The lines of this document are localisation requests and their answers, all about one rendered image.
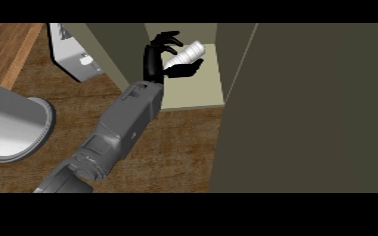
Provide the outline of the olive green cabinet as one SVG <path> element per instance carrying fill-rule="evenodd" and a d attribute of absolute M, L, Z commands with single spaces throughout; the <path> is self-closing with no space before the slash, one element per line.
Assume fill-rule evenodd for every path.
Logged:
<path fill-rule="evenodd" d="M 226 104 L 254 23 L 67 23 L 64 27 L 121 89 L 143 78 L 145 45 L 158 33 L 176 31 L 186 45 L 198 41 L 205 47 L 204 63 L 194 76 L 166 80 L 163 109 L 202 109 Z"/>

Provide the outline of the dark olive cabinet door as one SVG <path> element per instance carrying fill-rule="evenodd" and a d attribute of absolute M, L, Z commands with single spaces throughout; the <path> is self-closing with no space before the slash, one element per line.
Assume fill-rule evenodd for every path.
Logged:
<path fill-rule="evenodd" d="M 378 192 L 378 24 L 259 25 L 210 189 Z"/>

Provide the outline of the white water bottle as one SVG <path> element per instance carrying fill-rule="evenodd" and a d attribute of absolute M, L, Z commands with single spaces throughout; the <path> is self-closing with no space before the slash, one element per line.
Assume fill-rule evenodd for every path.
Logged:
<path fill-rule="evenodd" d="M 205 47 L 199 41 L 195 41 L 166 62 L 164 68 L 176 64 L 191 64 L 205 54 Z"/>

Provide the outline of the white appliance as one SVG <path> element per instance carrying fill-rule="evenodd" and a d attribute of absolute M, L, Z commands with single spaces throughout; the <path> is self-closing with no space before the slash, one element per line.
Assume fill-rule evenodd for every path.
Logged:
<path fill-rule="evenodd" d="M 47 24 L 50 55 L 55 65 L 77 82 L 103 74 L 93 57 L 61 23 Z"/>

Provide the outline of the grey round appliance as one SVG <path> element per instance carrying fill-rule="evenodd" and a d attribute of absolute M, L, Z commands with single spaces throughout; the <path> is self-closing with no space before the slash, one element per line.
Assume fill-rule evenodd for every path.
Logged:
<path fill-rule="evenodd" d="M 0 87 L 0 164 L 18 162 L 37 152 L 55 125 L 52 103 Z"/>

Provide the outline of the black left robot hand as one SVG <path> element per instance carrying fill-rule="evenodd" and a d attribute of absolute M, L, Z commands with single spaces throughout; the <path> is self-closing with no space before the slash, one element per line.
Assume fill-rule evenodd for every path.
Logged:
<path fill-rule="evenodd" d="M 164 77 L 185 78 L 192 77 L 202 65 L 204 59 L 199 58 L 195 62 L 186 64 L 174 64 L 164 68 L 161 54 L 170 52 L 173 55 L 177 51 L 170 47 L 170 44 L 183 46 L 182 41 L 176 38 L 179 31 L 166 31 L 157 34 L 151 43 L 145 47 L 143 53 L 143 80 L 154 83 L 164 83 Z"/>

